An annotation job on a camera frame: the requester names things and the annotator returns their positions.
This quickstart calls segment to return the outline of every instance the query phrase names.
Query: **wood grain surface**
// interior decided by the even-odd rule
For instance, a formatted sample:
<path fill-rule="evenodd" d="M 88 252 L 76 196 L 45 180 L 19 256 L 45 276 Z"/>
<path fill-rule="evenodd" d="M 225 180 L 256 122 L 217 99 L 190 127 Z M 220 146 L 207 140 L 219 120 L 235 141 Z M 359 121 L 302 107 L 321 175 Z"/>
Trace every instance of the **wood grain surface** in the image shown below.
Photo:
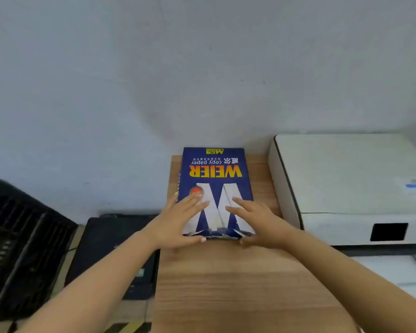
<path fill-rule="evenodd" d="M 168 195 L 177 189 L 173 156 Z M 247 156 L 254 199 L 280 214 L 264 156 Z M 152 332 L 358 332 L 333 295 L 286 252 L 208 240 L 162 250 Z"/>

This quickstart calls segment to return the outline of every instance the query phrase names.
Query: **forearm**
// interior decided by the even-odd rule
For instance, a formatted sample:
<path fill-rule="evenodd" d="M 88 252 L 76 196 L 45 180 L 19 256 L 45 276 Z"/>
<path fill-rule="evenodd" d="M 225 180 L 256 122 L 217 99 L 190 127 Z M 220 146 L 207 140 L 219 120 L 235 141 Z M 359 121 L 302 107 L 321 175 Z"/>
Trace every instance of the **forearm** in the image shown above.
<path fill-rule="evenodd" d="M 293 229 L 283 249 L 296 257 L 366 333 L 416 332 L 416 299 L 305 231 Z"/>
<path fill-rule="evenodd" d="M 135 233 L 40 308 L 19 332 L 101 332 L 155 249 L 141 231 Z"/>

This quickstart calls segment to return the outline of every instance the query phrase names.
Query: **orange and yellow lettering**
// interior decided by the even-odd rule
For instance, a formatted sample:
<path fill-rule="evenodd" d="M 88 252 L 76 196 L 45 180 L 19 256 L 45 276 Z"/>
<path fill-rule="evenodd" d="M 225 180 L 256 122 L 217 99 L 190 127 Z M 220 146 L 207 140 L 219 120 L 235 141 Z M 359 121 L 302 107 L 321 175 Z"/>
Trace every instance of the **orange and yellow lettering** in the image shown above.
<path fill-rule="evenodd" d="M 216 167 L 216 178 L 224 178 L 225 177 L 225 173 L 223 171 L 223 166 L 215 166 Z"/>
<path fill-rule="evenodd" d="M 209 166 L 200 166 L 201 167 L 201 173 L 203 174 L 203 175 L 201 175 L 200 177 L 201 178 L 209 178 Z"/>
<path fill-rule="evenodd" d="M 239 178 L 242 177 L 242 173 L 240 172 L 238 165 L 234 165 L 234 168 L 232 168 L 231 165 L 228 165 L 227 170 L 225 171 L 225 177 L 227 178 L 228 174 L 230 174 L 230 178 L 233 178 L 235 177 L 236 173 Z"/>
<path fill-rule="evenodd" d="M 189 176 L 193 178 L 200 178 L 200 166 L 189 166 L 191 171 L 189 172 Z"/>

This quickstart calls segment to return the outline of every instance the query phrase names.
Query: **person's left hand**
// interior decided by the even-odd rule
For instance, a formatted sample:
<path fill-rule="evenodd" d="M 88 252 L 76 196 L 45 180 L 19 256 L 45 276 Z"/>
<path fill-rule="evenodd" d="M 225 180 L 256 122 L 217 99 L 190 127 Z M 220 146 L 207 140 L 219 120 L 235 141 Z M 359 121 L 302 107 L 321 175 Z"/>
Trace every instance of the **person's left hand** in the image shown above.
<path fill-rule="evenodd" d="M 203 236 L 183 236 L 182 229 L 191 217 L 205 209 L 209 201 L 197 204 L 202 194 L 190 194 L 179 203 L 177 193 L 173 195 L 160 215 L 141 230 L 154 241 L 157 249 L 173 249 L 205 242 Z"/>

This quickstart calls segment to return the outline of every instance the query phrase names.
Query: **black rack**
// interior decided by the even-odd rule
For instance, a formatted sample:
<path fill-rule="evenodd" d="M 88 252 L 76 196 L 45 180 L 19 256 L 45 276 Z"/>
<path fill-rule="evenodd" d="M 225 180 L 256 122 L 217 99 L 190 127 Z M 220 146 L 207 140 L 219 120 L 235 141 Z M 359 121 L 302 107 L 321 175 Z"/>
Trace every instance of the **black rack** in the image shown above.
<path fill-rule="evenodd" d="M 26 318 L 49 299 L 76 228 L 0 181 L 0 320 Z"/>

